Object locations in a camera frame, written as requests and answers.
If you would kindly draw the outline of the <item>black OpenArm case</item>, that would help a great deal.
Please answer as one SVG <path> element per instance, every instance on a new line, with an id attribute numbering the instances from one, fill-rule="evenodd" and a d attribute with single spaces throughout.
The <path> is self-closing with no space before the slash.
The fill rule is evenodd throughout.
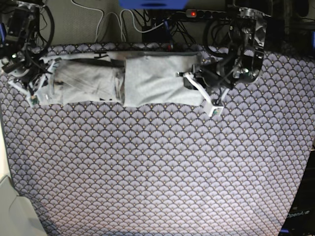
<path id="1" fill-rule="evenodd" d="M 315 234 L 315 152 L 311 151 L 304 175 L 280 236 Z"/>

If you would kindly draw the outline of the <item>black power strip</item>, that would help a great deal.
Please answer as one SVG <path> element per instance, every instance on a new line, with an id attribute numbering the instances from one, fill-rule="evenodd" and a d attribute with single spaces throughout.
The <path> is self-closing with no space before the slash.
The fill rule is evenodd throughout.
<path id="1" fill-rule="evenodd" d="M 195 10 L 188 9 L 185 11 L 187 18 L 198 20 L 210 20 L 210 19 L 229 19 L 237 16 L 236 12 L 224 12 L 224 11 L 210 11 L 210 10 Z"/>

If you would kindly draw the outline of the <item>beige plastic bin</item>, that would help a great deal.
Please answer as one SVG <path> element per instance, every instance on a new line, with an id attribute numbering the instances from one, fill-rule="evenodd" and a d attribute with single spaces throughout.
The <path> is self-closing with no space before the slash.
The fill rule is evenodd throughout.
<path id="1" fill-rule="evenodd" d="M 0 181 L 0 234 L 2 236 L 47 235 L 30 200 L 20 196 L 11 179 Z"/>

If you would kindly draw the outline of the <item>fan-patterned tablecloth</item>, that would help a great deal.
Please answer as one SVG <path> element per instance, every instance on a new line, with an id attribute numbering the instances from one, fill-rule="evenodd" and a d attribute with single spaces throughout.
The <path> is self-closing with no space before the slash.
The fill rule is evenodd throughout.
<path id="1" fill-rule="evenodd" d="M 0 78 L 10 173 L 50 236 L 276 236 L 315 138 L 315 62 L 267 52 L 220 117 L 201 107 L 31 108 Z"/>

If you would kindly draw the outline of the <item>black box under table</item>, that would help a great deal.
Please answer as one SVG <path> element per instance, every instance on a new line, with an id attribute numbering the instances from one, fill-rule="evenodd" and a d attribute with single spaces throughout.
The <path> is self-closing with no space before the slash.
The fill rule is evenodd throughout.
<path id="1" fill-rule="evenodd" d="M 142 34 L 143 43 L 167 43 L 168 41 L 168 36 L 164 26 L 161 26 L 151 32 Z"/>

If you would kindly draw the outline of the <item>blue box overhead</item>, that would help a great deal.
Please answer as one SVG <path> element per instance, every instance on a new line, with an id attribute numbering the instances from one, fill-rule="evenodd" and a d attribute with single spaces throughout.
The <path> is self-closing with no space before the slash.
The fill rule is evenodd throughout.
<path id="1" fill-rule="evenodd" d="M 126 9 L 183 9 L 188 0 L 119 0 Z"/>

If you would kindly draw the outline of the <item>red black table clamp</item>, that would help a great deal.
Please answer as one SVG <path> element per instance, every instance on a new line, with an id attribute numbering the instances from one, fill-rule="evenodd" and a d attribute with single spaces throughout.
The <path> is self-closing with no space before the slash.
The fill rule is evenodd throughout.
<path id="1" fill-rule="evenodd" d="M 170 51 L 170 52 L 173 51 L 173 50 L 174 50 L 174 45 L 171 44 L 171 43 L 168 44 L 168 45 L 167 45 L 167 50 Z"/>

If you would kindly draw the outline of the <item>grey T-shirt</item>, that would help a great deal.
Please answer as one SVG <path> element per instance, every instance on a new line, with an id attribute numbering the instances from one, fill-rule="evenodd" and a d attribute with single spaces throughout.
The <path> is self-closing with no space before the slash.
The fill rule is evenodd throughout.
<path id="1" fill-rule="evenodd" d="M 180 72 L 201 62 L 199 53 L 132 52 L 61 56 L 39 103 L 114 102 L 124 107 L 177 103 L 199 106 L 199 91 L 184 86 Z"/>

